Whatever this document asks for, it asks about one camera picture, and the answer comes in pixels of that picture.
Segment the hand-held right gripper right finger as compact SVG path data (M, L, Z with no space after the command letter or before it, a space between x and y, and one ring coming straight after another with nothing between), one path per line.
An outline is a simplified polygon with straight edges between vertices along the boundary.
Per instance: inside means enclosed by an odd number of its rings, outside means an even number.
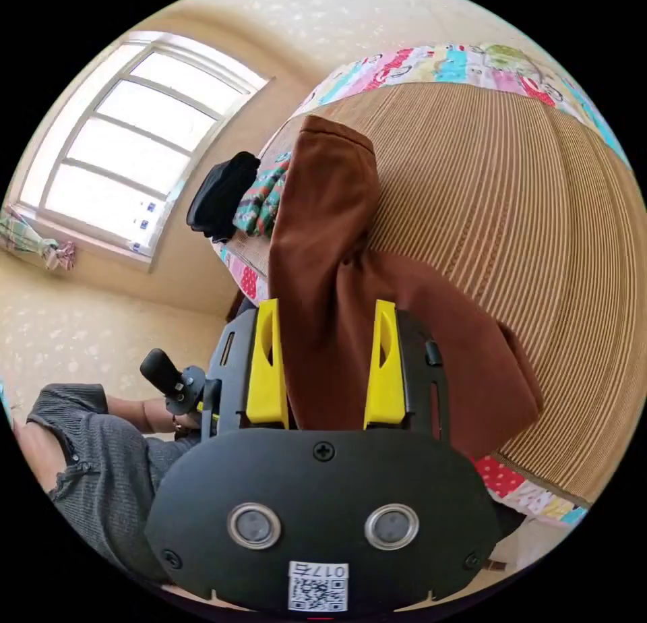
M406 414L396 306L375 303L369 379L364 410L365 429L400 427Z

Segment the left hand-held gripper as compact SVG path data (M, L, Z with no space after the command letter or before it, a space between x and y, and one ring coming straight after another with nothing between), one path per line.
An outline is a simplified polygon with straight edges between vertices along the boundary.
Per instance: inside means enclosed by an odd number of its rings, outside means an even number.
M186 438L195 432L188 425L179 423L181 417L196 424L203 438L216 434L219 414L206 398L206 390L211 389L205 371L199 367L191 365L179 370L174 365L164 366L164 400L166 410L172 415L176 439ZM205 416L210 417L207 433L203 432L207 424Z

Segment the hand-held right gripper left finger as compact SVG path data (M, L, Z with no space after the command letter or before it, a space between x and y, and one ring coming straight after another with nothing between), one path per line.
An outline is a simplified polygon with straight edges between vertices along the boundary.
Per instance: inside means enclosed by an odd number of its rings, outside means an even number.
M289 428L279 303L260 303L251 347L246 418L253 426Z

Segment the person's left hand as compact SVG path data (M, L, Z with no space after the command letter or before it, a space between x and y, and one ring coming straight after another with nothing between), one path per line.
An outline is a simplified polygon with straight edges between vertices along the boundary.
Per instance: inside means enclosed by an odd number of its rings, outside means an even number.
M188 412L182 415L172 415L174 428L174 440L180 440L189 436L200 436L202 427L202 414L197 411Z

